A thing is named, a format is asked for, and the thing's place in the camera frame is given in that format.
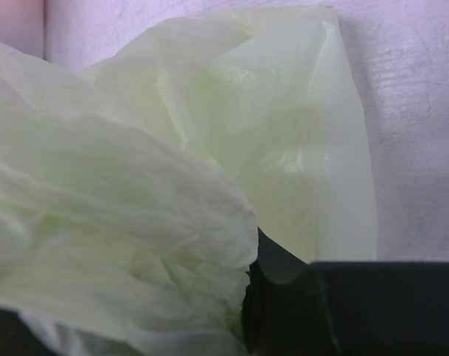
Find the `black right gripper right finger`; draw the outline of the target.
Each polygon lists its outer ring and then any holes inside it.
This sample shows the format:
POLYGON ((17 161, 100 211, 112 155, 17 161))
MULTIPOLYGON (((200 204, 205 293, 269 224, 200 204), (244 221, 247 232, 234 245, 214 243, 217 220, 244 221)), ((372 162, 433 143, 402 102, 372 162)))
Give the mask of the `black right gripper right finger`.
POLYGON ((242 310, 252 355, 449 355, 449 263, 304 263, 265 234, 242 310))

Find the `light green plastic bag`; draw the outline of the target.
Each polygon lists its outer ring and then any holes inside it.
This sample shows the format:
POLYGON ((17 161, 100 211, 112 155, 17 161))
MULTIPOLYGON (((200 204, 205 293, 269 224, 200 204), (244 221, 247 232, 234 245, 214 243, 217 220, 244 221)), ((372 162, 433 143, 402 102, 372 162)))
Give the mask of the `light green plastic bag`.
POLYGON ((373 260, 336 11, 163 21, 78 73, 0 43, 0 307, 66 355, 243 355, 263 231, 373 260))

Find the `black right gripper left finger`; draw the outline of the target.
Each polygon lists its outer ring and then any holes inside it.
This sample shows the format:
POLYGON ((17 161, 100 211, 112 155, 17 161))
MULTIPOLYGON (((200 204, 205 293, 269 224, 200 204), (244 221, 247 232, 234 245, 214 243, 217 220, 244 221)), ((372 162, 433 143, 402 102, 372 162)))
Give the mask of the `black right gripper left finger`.
POLYGON ((15 312, 0 309, 0 356, 55 356, 15 312))

